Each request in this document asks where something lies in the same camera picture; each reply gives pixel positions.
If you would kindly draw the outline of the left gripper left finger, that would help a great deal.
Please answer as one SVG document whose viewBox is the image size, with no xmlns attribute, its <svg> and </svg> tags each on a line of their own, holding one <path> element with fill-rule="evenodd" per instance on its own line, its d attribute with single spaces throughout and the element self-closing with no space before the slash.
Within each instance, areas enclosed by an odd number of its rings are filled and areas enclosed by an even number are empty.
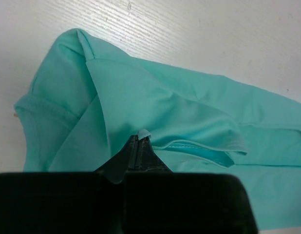
<svg viewBox="0 0 301 234">
<path fill-rule="evenodd" d="M 1 173 L 0 234 L 122 233 L 122 182 L 137 149 L 130 136 L 93 172 Z"/>
</svg>

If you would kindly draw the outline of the teal t-shirt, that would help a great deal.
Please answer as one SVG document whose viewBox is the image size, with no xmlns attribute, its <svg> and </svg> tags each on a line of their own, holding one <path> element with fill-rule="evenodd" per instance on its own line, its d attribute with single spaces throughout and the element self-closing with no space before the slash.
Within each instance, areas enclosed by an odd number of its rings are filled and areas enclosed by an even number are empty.
<svg viewBox="0 0 301 234">
<path fill-rule="evenodd" d="M 301 227 L 299 102 L 134 58 L 72 29 L 55 40 L 14 109 L 26 172 L 93 171 L 141 132 L 174 172 L 237 176 L 260 229 Z"/>
</svg>

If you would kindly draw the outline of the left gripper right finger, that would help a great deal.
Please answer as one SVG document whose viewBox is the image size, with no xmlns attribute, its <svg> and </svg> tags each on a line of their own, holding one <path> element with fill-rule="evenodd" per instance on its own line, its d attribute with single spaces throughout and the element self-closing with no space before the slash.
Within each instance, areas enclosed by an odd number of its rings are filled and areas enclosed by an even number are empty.
<svg viewBox="0 0 301 234">
<path fill-rule="evenodd" d="M 148 138 L 133 137 L 124 175 L 126 234 L 256 234 L 258 227 L 241 181 L 228 174 L 174 173 Z"/>
</svg>

